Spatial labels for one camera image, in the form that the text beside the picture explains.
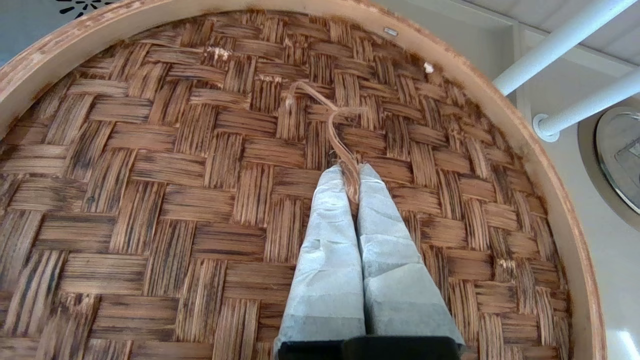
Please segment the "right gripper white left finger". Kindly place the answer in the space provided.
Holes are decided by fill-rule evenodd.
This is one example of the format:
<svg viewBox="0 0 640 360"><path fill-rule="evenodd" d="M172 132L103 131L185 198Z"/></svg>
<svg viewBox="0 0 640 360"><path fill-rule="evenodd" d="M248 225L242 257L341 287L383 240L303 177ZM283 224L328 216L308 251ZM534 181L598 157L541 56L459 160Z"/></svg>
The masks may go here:
<svg viewBox="0 0 640 360"><path fill-rule="evenodd" d="M323 171L311 201L274 350L366 334L362 261L342 169Z"/></svg>

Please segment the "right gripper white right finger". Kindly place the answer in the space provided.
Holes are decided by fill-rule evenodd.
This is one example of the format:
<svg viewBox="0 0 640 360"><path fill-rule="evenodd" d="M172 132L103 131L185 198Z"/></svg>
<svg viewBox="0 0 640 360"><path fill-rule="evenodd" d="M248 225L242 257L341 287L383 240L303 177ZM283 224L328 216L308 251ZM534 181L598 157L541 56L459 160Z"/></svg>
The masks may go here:
<svg viewBox="0 0 640 360"><path fill-rule="evenodd" d="M359 169L356 230L366 326L382 337L447 337L466 343L441 291L375 169Z"/></svg>

